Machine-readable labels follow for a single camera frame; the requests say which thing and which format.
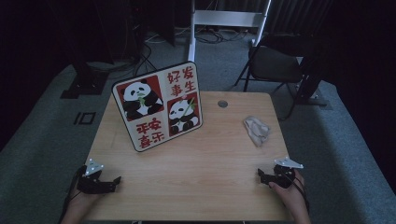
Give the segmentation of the white metal stand frame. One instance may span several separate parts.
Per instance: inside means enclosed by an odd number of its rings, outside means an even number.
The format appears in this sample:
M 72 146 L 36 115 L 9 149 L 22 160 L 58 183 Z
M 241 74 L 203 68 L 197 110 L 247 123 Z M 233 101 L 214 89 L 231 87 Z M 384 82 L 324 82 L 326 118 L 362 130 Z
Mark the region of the white metal stand frame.
M 251 44 L 256 47 L 262 40 L 265 23 L 272 0 L 267 0 L 263 12 L 243 12 L 243 11 L 217 11 L 217 10 L 198 10 L 195 8 L 195 0 L 191 0 L 191 35 L 188 52 L 188 60 L 195 61 L 195 26 L 196 25 L 214 25 L 214 26 L 233 26 L 233 27 L 250 27 L 257 28 L 256 38 Z

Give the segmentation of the black stand with base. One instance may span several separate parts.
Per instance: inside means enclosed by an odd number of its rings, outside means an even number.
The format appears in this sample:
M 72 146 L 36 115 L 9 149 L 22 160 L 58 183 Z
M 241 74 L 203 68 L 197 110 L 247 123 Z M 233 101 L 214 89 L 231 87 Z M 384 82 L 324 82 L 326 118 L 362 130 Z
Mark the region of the black stand with base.
M 66 54 L 76 71 L 76 76 L 69 89 L 63 91 L 61 98 L 77 99 L 80 95 L 101 95 L 106 85 L 108 72 L 93 71 L 76 47 L 69 47 Z

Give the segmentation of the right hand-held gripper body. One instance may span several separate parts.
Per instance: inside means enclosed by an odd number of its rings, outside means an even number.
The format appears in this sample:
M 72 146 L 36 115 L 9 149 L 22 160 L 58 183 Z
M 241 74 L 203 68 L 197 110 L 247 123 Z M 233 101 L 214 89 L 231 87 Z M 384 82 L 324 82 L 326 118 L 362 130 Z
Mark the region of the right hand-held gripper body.
M 295 179 L 295 170 L 303 169 L 304 166 L 289 157 L 274 159 L 274 174 L 270 178 L 270 182 L 277 183 L 281 188 L 287 189 Z

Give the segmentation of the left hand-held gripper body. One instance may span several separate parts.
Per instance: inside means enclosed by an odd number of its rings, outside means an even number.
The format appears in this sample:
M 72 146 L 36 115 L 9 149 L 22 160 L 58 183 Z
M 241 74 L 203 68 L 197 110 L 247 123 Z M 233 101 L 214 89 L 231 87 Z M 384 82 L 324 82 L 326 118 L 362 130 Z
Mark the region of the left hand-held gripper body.
M 99 177 L 104 165 L 89 158 L 88 163 L 78 170 L 78 190 L 86 194 L 106 194 L 114 192 L 117 180 L 102 182 Z

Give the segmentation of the person's right hand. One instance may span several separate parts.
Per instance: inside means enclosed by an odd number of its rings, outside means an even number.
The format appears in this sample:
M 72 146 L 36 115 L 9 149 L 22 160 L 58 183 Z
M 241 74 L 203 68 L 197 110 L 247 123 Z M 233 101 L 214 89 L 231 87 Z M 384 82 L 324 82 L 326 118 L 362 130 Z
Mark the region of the person's right hand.
M 293 183 L 287 188 L 283 189 L 274 182 L 269 183 L 269 187 L 273 189 L 282 200 L 283 204 L 290 210 L 290 208 L 305 207 L 305 187 L 304 178 L 298 171 L 295 171 L 295 179 Z

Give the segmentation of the person's left hand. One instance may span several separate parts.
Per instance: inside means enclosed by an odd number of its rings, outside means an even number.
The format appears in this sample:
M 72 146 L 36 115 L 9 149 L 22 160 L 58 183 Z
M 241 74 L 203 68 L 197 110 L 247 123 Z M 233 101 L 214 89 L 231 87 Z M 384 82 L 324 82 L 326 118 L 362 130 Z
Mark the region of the person's left hand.
M 84 216 L 102 197 L 101 194 L 87 194 L 84 192 L 79 192 L 78 190 L 76 190 L 76 192 L 78 195 L 75 196 L 68 205 L 68 214 Z

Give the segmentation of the dark curtain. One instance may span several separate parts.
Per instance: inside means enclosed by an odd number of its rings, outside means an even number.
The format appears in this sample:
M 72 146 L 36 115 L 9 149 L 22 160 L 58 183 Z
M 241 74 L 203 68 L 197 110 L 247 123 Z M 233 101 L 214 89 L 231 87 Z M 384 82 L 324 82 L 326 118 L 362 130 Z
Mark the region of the dark curtain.
M 333 0 L 272 0 L 264 31 L 268 34 L 316 35 Z

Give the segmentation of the black metal stand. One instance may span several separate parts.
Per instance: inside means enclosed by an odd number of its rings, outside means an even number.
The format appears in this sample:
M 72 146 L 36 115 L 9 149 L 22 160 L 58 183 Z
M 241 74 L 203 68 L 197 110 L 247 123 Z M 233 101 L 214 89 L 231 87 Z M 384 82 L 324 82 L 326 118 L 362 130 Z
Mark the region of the black metal stand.
M 325 55 L 326 50 L 317 47 L 311 54 L 304 56 L 301 65 L 304 76 L 294 99 L 295 104 L 307 105 L 310 97 L 315 93 L 326 70 Z

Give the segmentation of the grey cloth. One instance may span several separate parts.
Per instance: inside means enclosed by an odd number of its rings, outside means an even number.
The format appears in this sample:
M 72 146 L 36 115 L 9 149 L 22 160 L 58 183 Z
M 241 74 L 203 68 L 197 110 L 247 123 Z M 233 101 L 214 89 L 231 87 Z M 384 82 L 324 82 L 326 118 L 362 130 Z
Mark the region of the grey cloth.
M 248 116 L 244 119 L 247 134 L 256 147 L 261 147 L 267 140 L 270 127 L 254 116 Z

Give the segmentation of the black folding chair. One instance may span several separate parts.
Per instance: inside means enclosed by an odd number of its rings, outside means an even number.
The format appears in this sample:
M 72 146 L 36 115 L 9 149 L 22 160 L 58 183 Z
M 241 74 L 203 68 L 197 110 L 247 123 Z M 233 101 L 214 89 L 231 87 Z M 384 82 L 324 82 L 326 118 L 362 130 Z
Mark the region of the black folding chair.
M 267 35 L 248 51 L 248 60 L 234 85 L 244 80 L 244 91 L 248 82 L 257 81 L 278 82 L 274 92 L 283 85 L 299 83 L 304 80 L 302 67 L 297 61 L 304 57 L 309 40 L 297 35 Z

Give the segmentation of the panda picture board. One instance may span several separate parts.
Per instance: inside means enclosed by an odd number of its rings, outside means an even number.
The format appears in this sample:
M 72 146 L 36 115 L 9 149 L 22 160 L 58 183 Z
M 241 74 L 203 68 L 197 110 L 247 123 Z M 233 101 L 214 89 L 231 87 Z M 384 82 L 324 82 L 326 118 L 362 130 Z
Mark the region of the panda picture board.
M 134 150 L 143 152 L 203 125 L 196 65 L 180 63 L 112 86 Z

